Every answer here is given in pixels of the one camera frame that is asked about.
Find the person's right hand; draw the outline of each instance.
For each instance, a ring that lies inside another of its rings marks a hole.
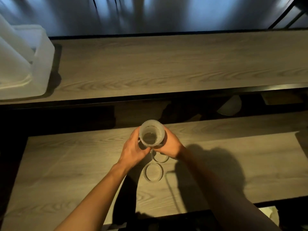
[[[172,133],[167,127],[164,126],[164,128],[165,138],[163,141],[163,146],[160,148],[154,147],[154,151],[158,151],[172,158],[178,158],[185,147],[174,133]]]

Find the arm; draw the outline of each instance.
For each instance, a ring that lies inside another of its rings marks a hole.
[[[139,127],[125,142],[120,159],[108,174],[90,191],[55,231],[96,231],[101,229],[112,200],[128,171],[139,163],[150,148],[138,147]]]
[[[165,128],[165,131],[167,138],[163,147],[155,150],[185,163],[225,230],[280,230],[244,196],[201,165],[169,129]]]

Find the glossy floor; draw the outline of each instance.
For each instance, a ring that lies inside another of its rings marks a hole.
[[[48,36],[245,30],[267,29],[292,1],[95,0],[96,9],[93,0],[0,0],[0,13],[11,24],[40,24]]]

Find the person's left hand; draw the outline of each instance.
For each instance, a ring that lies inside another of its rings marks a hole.
[[[118,163],[123,164],[130,170],[136,164],[138,164],[150,151],[151,148],[148,147],[144,150],[141,150],[138,146],[138,136],[139,136],[139,128],[137,127],[129,139],[124,143],[122,153]]]

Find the wooden desk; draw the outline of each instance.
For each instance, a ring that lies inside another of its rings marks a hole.
[[[279,84],[308,86],[308,31],[55,40],[64,101]]]
[[[307,116],[305,111],[167,126],[209,168],[257,203],[308,195],[308,135],[297,133],[308,126]],[[2,231],[53,230],[117,162],[132,131],[30,137]],[[159,217],[209,208],[181,163],[169,159],[161,165],[164,177],[157,183],[130,174],[139,179],[137,212]],[[115,200],[105,225],[112,223]]]

